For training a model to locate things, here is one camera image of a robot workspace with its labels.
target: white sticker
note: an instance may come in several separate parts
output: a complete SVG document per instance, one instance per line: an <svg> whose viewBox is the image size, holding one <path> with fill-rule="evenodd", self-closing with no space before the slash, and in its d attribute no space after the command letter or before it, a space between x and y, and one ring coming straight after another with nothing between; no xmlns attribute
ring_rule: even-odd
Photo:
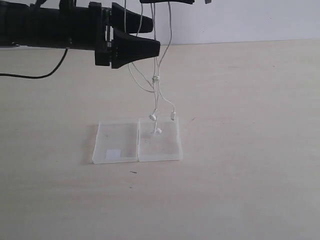
<svg viewBox="0 0 320 240"><path fill-rule="evenodd" d="M108 149L106 151L105 159L107 160L118 160L121 158L120 149Z"/></svg>

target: white wall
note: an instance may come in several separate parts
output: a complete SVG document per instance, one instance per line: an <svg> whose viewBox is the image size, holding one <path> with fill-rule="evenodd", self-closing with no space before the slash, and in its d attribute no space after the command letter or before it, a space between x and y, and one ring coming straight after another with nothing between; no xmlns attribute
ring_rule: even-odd
<svg viewBox="0 0 320 240"><path fill-rule="evenodd" d="M102 4L108 7L111 2L123 1L102 0ZM89 0L77 2L85 7ZM130 10L140 12L139 0L127 2ZM48 0L44 7L58 4L58 0ZM211 4L196 0L194 5L176 2L171 5L174 44L320 38L319 0L213 0ZM150 16L150 6L144 8L144 13ZM168 18L167 3L157 3L157 36L164 44L170 34Z"/></svg>

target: light wood surface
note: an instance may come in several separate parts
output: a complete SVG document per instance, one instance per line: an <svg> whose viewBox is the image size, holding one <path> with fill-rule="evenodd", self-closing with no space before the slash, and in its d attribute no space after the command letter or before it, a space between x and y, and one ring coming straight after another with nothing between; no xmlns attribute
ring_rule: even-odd
<svg viewBox="0 0 320 240"><path fill-rule="evenodd" d="M99 121L154 109L126 67L70 51L47 79L1 77L0 239L318 240L319 46L170 48L162 89L184 156L172 162L91 164ZM0 72L45 74L62 54L0 51ZM138 65L151 77L151 60Z"/></svg>

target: transparent plastic container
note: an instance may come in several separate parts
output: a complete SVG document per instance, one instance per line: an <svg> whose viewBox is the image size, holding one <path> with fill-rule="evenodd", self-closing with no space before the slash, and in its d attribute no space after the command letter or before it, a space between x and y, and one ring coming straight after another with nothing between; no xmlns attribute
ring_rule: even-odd
<svg viewBox="0 0 320 240"><path fill-rule="evenodd" d="M137 162L137 121L100 122L92 161L94 164Z"/></svg>
<svg viewBox="0 0 320 240"><path fill-rule="evenodd" d="M138 123L138 160L171 161L183 157L179 120L160 117L157 127L161 133L154 133L154 122L149 118L141 118Z"/></svg>

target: table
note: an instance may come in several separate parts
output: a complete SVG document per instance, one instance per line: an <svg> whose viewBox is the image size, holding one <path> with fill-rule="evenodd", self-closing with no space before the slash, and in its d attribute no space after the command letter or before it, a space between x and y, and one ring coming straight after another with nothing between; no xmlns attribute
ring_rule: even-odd
<svg viewBox="0 0 320 240"><path fill-rule="evenodd" d="M0 78L0 239L319 239L319 46L172 46L161 85L181 161L91 163L99 121L154 109L127 67L71 50L49 78ZM45 74L62 54L3 50L0 71Z"/></svg>

